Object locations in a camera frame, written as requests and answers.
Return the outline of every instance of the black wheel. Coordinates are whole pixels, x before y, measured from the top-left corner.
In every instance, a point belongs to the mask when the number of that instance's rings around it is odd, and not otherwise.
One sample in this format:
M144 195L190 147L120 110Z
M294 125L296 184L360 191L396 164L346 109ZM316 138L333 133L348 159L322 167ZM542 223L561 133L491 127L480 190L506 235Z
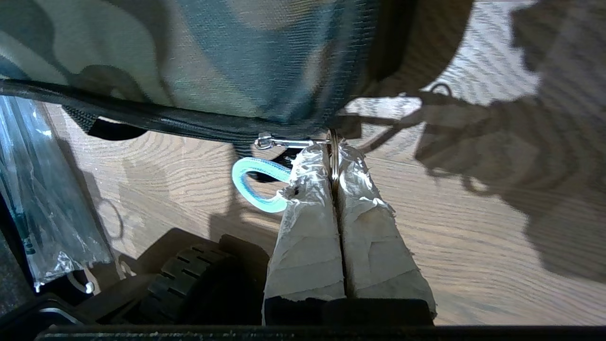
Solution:
M218 245L181 251L162 267L139 306L147 323L258 325L262 293L239 260Z

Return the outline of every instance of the clear plastic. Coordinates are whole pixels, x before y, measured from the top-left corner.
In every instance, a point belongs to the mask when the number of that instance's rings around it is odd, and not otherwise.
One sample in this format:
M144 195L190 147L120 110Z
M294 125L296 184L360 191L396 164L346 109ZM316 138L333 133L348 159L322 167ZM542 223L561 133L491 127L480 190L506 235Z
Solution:
M52 131L31 100L0 96L0 191L39 287L110 252Z

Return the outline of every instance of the metal ring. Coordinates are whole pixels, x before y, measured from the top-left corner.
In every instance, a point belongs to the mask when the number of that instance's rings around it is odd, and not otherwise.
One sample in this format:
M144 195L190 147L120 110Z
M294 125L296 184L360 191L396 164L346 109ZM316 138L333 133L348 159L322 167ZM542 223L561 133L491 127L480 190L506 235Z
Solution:
M336 194L339 189L339 138L337 131L329 129L327 140L330 142L330 178L333 192Z

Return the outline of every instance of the wooden floor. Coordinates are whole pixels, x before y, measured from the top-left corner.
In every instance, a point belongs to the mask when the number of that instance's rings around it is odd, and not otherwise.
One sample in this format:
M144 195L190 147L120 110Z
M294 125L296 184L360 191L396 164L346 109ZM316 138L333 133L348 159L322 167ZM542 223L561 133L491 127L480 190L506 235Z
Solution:
M436 323L606 323L606 1L421 3L401 70L343 125L361 124L350 141L433 289ZM229 145L97 140L47 108L124 264L157 267L190 234L271 254L280 216L235 195Z

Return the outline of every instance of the light blue loop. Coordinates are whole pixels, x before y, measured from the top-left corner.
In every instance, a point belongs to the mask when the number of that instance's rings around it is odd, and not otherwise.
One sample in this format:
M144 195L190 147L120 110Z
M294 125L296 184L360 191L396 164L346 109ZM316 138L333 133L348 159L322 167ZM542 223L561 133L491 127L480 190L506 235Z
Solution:
M248 183L249 172L258 172L267 174L281 182L288 183L290 169L279 163L268 161L262 158L243 158L238 160L231 168L231 180L236 188L249 203L256 208L269 212L277 213L286 209L286 199L280 195L273 198L263 198L250 187Z

